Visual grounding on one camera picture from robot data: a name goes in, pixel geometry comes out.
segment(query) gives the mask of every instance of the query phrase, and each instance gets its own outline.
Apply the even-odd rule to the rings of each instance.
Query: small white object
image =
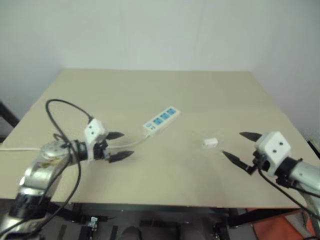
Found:
[[[160,112],[142,126],[146,136],[153,136],[155,133],[163,130],[175,119],[177,119],[180,114],[181,112],[173,106],[170,106],[164,111]]]
[[[96,118],[92,119],[90,123],[86,126],[84,130],[84,141],[85,141],[89,162],[95,159],[94,158],[95,144],[101,143],[102,141],[104,141],[108,134],[109,132],[106,130],[104,124]]]
[[[217,145],[218,145],[218,139],[216,138],[205,139],[202,142],[202,147],[204,149],[215,148]]]
[[[270,163],[267,171],[270,177],[275,175],[280,164],[291,155],[291,146],[279,131],[272,131],[262,135],[254,147],[261,155],[266,155]]]

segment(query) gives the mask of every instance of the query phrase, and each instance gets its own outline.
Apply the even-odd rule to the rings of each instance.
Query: power strip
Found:
[[[181,114],[181,112],[173,106],[168,107],[164,111],[160,112],[158,115],[153,117],[150,121],[147,121],[142,127],[144,132],[153,136],[155,133],[163,130],[170,123],[172,123],[177,117]]]

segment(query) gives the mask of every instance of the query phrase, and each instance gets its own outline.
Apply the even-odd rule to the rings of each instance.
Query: tabletop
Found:
[[[81,163],[80,185],[71,199],[78,203],[113,203],[223,208],[296,207],[258,173],[250,176],[222,154],[245,163],[254,143],[239,132],[280,131],[292,157],[317,165],[319,160],[287,116],[250,72],[126,71],[65,69],[30,108],[2,148],[40,148],[56,133],[45,111],[51,98],[72,102],[101,120],[109,131],[125,136],[109,144],[143,137],[142,125],[169,106],[181,115],[165,130],[127,148],[134,154],[115,163]],[[84,140],[87,118],[60,103],[52,112],[69,139]],[[215,148],[202,148],[217,138]],[[0,151],[0,198],[14,198],[21,177],[37,151]],[[63,202],[77,178],[68,167],[52,200]],[[294,190],[287,190],[305,204]]]

